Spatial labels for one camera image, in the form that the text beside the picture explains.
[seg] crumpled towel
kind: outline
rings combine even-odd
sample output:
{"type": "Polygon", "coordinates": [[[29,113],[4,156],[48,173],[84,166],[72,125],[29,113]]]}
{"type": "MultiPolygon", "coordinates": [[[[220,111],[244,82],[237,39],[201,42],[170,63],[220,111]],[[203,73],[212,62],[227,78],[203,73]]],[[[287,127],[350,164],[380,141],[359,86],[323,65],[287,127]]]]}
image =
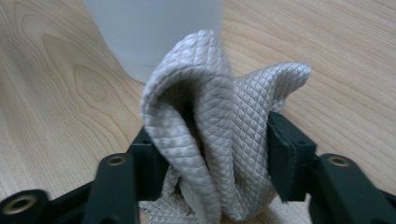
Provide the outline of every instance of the crumpled towel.
{"type": "Polygon", "coordinates": [[[279,63],[233,78],[210,31],[188,35],[152,74],[141,102],[145,129],[171,164],[163,196],[140,206],[151,223],[242,221],[275,197],[266,121],[303,86],[306,63],[279,63]]]}

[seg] white cylinder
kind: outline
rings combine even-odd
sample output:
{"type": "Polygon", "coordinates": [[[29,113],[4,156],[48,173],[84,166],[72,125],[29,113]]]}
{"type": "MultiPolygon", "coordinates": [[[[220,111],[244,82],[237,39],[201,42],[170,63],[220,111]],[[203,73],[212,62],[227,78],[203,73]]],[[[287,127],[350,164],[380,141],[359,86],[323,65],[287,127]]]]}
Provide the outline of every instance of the white cylinder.
{"type": "Polygon", "coordinates": [[[220,38],[223,0],[84,0],[124,71],[147,82],[163,56],[186,35],[220,38]]]}

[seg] wooden table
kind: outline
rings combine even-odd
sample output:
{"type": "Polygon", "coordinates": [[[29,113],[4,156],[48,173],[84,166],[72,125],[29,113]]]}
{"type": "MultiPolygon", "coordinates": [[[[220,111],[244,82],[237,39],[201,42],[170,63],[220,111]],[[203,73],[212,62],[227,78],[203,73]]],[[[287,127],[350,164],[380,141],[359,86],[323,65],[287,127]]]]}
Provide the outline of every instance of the wooden table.
{"type": "MultiPolygon", "coordinates": [[[[223,43],[236,76],[310,63],[283,114],[320,154],[351,158],[396,193],[394,1],[225,0],[223,43]]],[[[24,189],[56,198],[92,180],[142,126],[143,88],[81,0],[0,0],[0,200],[24,189]]],[[[279,201],[249,221],[297,222],[309,223],[306,204],[279,201]]]]}

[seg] gray cloth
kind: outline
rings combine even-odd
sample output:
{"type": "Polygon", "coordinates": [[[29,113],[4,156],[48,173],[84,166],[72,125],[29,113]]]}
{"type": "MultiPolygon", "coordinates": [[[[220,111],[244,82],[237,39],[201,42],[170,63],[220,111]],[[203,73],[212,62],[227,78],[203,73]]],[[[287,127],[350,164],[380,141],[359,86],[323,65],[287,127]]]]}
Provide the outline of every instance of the gray cloth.
{"type": "Polygon", "coordinates": [[[242,221],[275,197],[266,121],[308,79],[305,63],[233,78],[212,32],[188,35],[164,57],[141,102],[146,131],[171,164],[163,196],[140,206],[151,223],[242,221]]]}

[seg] quilted fabric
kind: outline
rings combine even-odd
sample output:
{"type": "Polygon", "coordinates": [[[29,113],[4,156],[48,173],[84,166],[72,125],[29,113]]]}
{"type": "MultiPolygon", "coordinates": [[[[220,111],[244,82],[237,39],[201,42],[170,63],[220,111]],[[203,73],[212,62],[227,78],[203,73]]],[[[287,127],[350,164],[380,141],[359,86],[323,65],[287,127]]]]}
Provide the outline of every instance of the quilted fabric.
{"type": "Polygon", "coordinates": [[[163,196],[140,206],[151,223],[219,223],[254,217],[275,197],[266,170],[266,121],[308,79],[305,63],[233,78],[210,31],[164,57],[141,102],[145,129],[171,164],[163,196]]]}

